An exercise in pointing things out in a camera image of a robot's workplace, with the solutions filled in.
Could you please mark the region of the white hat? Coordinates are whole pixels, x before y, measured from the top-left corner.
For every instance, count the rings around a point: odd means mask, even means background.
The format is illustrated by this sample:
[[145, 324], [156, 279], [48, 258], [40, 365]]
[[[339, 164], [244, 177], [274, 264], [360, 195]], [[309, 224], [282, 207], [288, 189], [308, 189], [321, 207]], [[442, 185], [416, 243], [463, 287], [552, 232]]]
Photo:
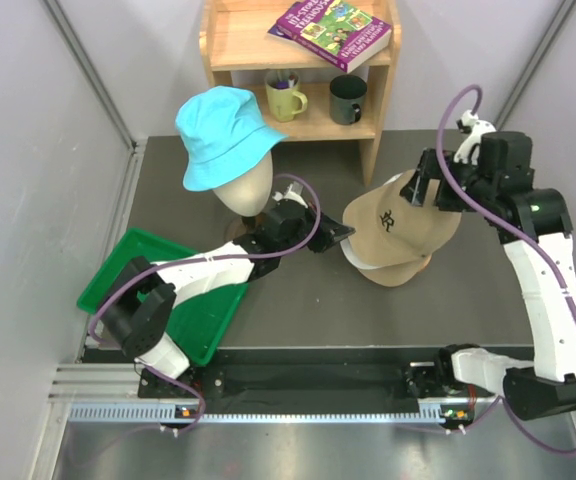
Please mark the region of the white hat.
[[363, 262], [354, 252], [352, 245], [348, 239], [340, 242], [341, 250], [346, 260], [358, 270], [378, 270], [379, 266], [370, 265]]

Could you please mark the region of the brown hat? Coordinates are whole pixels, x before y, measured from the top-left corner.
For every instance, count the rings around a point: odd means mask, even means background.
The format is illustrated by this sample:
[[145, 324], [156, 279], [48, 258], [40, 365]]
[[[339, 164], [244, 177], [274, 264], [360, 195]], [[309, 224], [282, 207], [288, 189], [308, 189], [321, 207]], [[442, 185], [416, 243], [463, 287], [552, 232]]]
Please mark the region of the brown hat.
[[456, 233], [462, 215], [434, 205], [439, 182], [430, 182], [423, 204], [414, 206], [400, 195], [413, 179], [413, 169], [351, 201], [342, 222], [361, 263], [387, 267], [421, 260], [444, 246]]

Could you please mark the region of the tan hat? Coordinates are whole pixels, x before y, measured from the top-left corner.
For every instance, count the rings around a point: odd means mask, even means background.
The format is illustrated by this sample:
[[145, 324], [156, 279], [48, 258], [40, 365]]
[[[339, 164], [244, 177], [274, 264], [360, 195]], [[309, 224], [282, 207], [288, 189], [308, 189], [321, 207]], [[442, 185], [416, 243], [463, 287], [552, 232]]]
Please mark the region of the tan hat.
[[427, 256], [419, 260], [376, 269], [359, 269], [358, 272], [377, 285], [388, 288], [399, 287], [423, 271], [431, 259], [432, 256]]

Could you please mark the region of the cyan bucket hat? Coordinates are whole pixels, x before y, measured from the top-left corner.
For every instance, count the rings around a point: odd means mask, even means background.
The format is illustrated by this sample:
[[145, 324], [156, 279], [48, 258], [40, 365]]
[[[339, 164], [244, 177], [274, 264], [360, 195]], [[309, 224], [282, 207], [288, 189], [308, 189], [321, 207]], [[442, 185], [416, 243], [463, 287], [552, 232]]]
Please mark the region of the cyan bucket hat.
[[192, 192], [241, 177], [287, 138], [264, 120], [252, 91], [229, 86], [212, 87], [187, 100], [175, 127], [188, 154], [183, 186]]

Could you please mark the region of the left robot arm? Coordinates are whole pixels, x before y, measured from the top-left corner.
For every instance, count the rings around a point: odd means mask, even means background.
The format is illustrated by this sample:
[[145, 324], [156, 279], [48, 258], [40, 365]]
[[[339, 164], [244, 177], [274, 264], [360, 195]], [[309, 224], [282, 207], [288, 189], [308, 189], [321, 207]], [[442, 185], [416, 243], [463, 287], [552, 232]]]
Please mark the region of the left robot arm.
[[194, 387], [190, 360], [166, 333], [174, 308], [221, 287], [247, 284], [278, 268], [280, 258], [303, 247], [323, 253], [355, 229], [321, 213], [313, 203], [283, 199], [255, 226], [223, 246], [158, 265], [132, 259], [99, 305], [96, 318], [124, 356], [159, 372], [173, 396]]

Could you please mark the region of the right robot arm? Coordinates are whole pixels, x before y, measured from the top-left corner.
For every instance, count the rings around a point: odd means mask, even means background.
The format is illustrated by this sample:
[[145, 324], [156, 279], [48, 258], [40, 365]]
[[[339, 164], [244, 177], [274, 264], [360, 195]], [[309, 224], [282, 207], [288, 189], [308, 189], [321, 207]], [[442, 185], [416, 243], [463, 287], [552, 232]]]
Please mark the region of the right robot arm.
[[572, 222], [562, 194], [536, 188], [532, 140], [522, 132], [485, 133], [461, 162], [454, 151], [439, 160], [421, 154], [400, 195], [415, 207], [442, 212], [482, 207], [496, 226], [517, 276], [533, 339], [534, 357], [523, 361], [474, 344], [440, 349], [435, 384], [455, 396], [470, 384], [506, 400], [521, 420], [576, 411], [576, 272]]

